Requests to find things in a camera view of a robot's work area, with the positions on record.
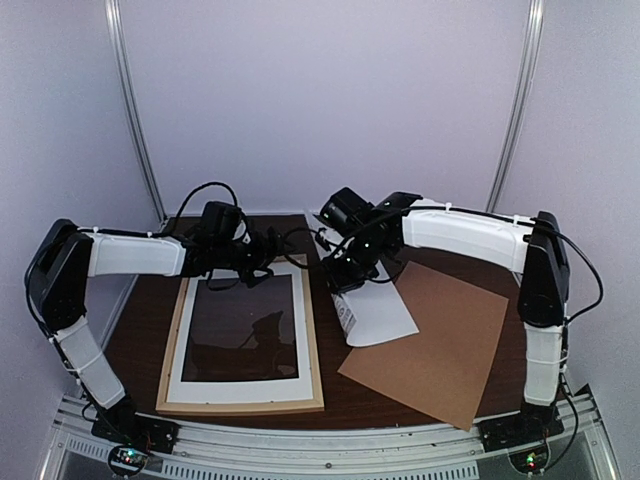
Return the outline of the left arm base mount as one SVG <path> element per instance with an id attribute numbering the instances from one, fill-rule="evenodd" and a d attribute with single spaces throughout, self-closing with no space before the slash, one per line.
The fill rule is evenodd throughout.
<path id="1" fill-rule="evenodd" d="M 113 443 L 129 445 L 145 453 L 171 454 L 178 438 L 179 425 L 168 420 L 136 416 L 131 428 L 112 427 L 96 421 L 91 434 Z"/>

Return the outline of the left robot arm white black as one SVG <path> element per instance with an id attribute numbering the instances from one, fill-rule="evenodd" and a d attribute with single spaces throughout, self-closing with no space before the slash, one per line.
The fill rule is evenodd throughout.
<path id="1" fill-rule="evenodd" d="M 130 410 L 125 387 L 111 368 L 87 320 L 89 279 L 107 275 L 192 278 L 217 270 L 254 287 L 272 276 L 285 241 L 274 228 L 253 229 L 242 209 L 211 201 L 183 232 L 129 232 L 81 228 L 68 219 L 51 226 L 25 273 L 27 305 L 63 364 L 123 444 L 137 442 L 144 424 Z"/>

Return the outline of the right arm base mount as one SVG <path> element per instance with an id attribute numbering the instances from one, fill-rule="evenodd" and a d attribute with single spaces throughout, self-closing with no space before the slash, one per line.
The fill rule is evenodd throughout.
<path id="1" fill-rule="evenodd" d="M 539 419 L 521 413 L 483 420 L 477 428 L 486 452 L 543 442 L 564 432 L 564 425 L 559 419 L 543 424 Z"/>

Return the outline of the cat photo print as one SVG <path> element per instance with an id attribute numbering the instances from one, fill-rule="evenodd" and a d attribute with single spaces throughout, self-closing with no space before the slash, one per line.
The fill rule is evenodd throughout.
<path id="1" fill-rule="evenodd" d="M 350 292 L 331 294 L 346 343 L 351 347 L 379 345 L 419 332 L 381 262 L 376 269 L 386 283 L 366 282 Z"/>

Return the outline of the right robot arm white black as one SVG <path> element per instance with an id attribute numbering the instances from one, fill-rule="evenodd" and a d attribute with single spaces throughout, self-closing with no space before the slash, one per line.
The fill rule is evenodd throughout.
<path id="1" fill-rule="evenodd" d="M 489 262 L 521 277 L 517 311 L 526 332 L 526 379 L 512 430 L 535 440 L 554 421 L 568 352 L 570 267 L 556 217 L 495 215 L 394 192 L 374 205 L 352 189 L 334 193 L 315 216 L 321 266 L 348 345 L 368 347 L 417 334 L 416 322 L 381 260 L 404 247 Z"/>

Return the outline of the brown backing board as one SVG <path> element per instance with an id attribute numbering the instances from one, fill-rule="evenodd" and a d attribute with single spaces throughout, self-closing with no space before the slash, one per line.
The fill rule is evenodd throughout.
<path id="1" fill-rule="evenodd" d="M 339 373 L 416 411 L 470 430 L 508 299 L 414 262 L 396 286 L 419 332 L 352 349 Z"/>

